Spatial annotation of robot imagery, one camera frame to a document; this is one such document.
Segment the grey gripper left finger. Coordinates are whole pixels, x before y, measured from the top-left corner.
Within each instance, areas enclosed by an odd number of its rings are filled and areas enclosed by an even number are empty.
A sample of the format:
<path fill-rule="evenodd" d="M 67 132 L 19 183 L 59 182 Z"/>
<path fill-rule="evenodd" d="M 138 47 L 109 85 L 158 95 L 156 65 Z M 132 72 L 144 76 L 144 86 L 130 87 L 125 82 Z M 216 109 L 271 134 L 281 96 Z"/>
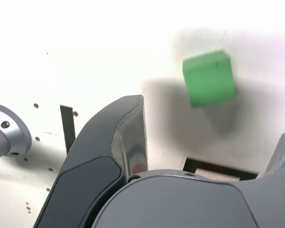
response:
<path fill-rule="evenodd" d="M 90 228 L 103 205 L 128 178 L 147 169 L 144 98 L 124 96 L 85 124 L 35 227 Z"/>

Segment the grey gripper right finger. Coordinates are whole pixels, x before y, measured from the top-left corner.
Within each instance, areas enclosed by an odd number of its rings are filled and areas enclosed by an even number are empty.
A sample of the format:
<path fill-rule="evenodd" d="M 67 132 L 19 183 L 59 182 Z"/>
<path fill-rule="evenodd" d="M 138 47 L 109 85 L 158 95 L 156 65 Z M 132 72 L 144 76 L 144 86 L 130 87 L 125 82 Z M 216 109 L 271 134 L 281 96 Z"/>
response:
<path fill-rule="evenodd" d="M 285 228 L 285 133 L 263 177 L 214 181 L 167 171 L 115 193 L 95 228 Z"/>

